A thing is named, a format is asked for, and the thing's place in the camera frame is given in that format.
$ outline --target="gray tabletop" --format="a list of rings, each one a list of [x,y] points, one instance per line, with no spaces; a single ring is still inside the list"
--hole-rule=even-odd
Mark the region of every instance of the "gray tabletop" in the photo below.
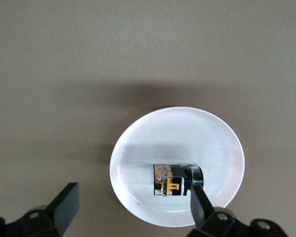
[[[296,236],[296,1],[0,1],[0,216],[12,222],[79,182],[76,236],[185,236],[128,212],[112,149],[167,106],[237,133],[242,186],[228,206]]]

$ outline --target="oval plate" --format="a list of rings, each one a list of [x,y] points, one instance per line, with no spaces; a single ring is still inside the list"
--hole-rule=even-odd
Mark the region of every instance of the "oval plate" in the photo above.
[[[204,174],[213,206],[226,207],[238,192],[244,153],[233,130],[217,116],[190,107],[151,112],[130,125],[117,141],[110,178],[120,202],[132,214],[164,227],[194,225],[187,196],[154,196],[154,164],[192,164]]]

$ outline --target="white plate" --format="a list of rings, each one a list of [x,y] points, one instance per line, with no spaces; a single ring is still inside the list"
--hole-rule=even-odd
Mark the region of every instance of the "white plate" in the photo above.
[[[217,116],[190,107],[149,113],[130,125],[117,141],[110,162],[114,192],[140,219],[165,227],[194,225],[190,191],[154,196],[154,164],[196,164],[213,206],[226,207],[244,175],[244,154],[232,129]]]

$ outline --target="screw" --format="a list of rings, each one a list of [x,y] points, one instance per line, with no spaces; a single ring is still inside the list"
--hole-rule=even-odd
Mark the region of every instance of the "screw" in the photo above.
[[[34,219],[36,217],[39,216],[39,213],[38,212],[33,212],[31,215],[30,215],[30,219]]]
[[[225,213],[218,213],[218,218],[219,219],[221,219],[222,221],[226,221],[226,220],[228,220],[228,217],[226,216],[226,214]]]
[[[271,228],[270,225],[265,221],[258,221],[258,225],[265,230],[269,230]]]

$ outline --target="small object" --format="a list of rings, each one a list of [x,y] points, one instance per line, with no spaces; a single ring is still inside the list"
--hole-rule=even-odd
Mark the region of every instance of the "small object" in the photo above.
[[[218,213],[218,218],[219,219],[221,219],[222,221],[226,221],[226,220],[228,220],[228,217],[226,216],[226,214],[225,213]]]
[[[30,215],[30,219],[34,219],[36,217],[39,216],[39,213],[38,212],[33,212],[31,215]]]
[[[203,172],[192,165],[155,164],[154,195],[186,196],[192,184],[204,186]]]
[[[154,169],[154,195],[186,196],[185,182],[187,175],[184,167],[180,165],[155,164]]]
[[[270,225],[268,223],[266,223],[265,221],[259,221],[258,225],[265,230],[269,230],[270,229]]]

